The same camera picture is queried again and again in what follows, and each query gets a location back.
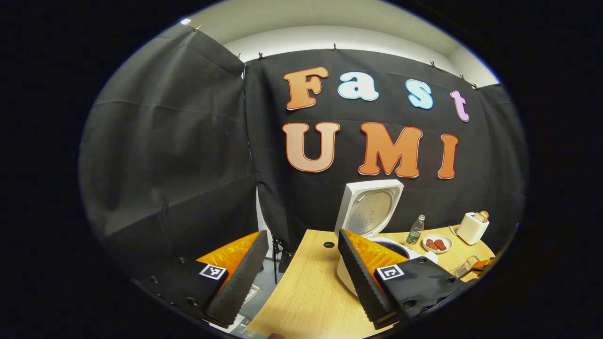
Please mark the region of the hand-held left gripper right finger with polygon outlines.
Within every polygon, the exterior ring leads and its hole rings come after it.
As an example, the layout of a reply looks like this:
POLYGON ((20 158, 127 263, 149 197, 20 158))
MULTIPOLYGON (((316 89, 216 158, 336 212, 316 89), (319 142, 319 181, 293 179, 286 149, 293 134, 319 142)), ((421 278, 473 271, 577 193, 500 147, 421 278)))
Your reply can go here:
POLYGON ((439 309, 473 285, 425 256, 407 259, 348 230, 339 232, 338 251, 377 330, 439 309))

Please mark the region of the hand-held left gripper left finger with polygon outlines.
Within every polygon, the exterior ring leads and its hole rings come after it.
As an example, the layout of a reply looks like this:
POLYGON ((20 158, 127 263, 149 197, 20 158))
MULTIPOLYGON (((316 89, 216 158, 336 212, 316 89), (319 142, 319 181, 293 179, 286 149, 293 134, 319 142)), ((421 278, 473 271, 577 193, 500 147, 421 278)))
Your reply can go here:
POLYGON ((168 260, 134 283, 187 318, 226 328, 235 323, 268 248, 261 230, 198 259, 168 260))

